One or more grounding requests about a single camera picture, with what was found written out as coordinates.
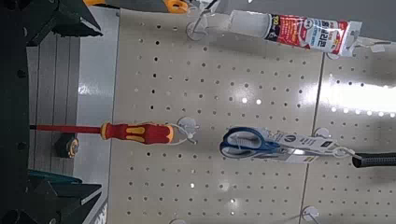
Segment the red and yellow screwdriver handle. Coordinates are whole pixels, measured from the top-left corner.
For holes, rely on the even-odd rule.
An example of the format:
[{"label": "red and yellow screwdriver handle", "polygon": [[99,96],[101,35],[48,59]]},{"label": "red and yellow screwdriver handle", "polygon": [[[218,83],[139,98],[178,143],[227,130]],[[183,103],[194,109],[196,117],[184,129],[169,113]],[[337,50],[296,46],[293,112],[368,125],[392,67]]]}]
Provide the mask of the red and yellow screwdriver handle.
[{"label": "red and yellow screwdriver handle", "polygon": [[105,123],[101,127],[101,136],[105,140],[118,138],[146,145],[168,144],[174,138],[174,129],[171,125],[154,123],[116,125]]}]

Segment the black handle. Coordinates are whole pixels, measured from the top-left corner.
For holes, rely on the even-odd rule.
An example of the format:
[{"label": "black handle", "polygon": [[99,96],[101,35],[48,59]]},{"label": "black handle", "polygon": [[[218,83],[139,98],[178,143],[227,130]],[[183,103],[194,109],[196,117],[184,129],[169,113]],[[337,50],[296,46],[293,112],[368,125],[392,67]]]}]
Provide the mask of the black handle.
[{"label": "black handle", "polygon": [[371,166],[396,166],[396,153],[356,153],[361,160],[353,158],[352,163],[356,168]]}]

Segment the adhesive tube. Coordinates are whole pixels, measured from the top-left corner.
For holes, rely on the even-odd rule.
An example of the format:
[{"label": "adhesive tube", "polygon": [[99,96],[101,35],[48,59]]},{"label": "adhesive tube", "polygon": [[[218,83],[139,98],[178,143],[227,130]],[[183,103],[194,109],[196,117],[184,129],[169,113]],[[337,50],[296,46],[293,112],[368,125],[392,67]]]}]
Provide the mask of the adhesive tube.
[{"label": "adhesive tube", "polygon": [[361,31],[361,22],[234,10],[228,29],[241,35],[351,57]]}]

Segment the screwdriver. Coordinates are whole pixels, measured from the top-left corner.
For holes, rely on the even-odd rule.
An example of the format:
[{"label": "screwdriver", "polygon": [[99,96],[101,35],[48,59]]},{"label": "screwdriver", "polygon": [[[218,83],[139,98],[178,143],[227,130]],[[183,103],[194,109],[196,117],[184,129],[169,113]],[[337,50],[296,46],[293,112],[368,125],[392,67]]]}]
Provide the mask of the screwdriver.
[{"label": "screwdriver", "polygon": [[102,127],[31,125],[30,129],[61,133],[98,133],[104,140],[117,138],[120,140],[136,141],[145,145],[169,144],[174,138],[174,129],[171,125],[155,123],[104,123]]}]

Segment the pegboard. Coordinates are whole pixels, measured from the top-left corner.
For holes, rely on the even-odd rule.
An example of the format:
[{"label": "pegboard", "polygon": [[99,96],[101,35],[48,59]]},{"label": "pegboard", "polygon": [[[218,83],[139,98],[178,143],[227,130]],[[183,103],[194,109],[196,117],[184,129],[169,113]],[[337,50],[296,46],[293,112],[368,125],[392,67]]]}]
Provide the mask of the pegboard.
[{"label": "pegboard", "polygon": [[[228,16],[210,18],[221,26]],[[221,157],[233,125],[311,134],[322,53],[122,10],[114,122],[195,118],[198,145],[112,141],[109,223],[298,223],[305,165]]]},{"label": "pegboard", "polygon": [[[353,56],[325,60],[317,127],[357,152],[395,151],[396,46],[382,53],[356,49]],[[315,161],[304,204],[319,210],[321,223],[395,223],[395,171],[356,169],[350,158]]]}]

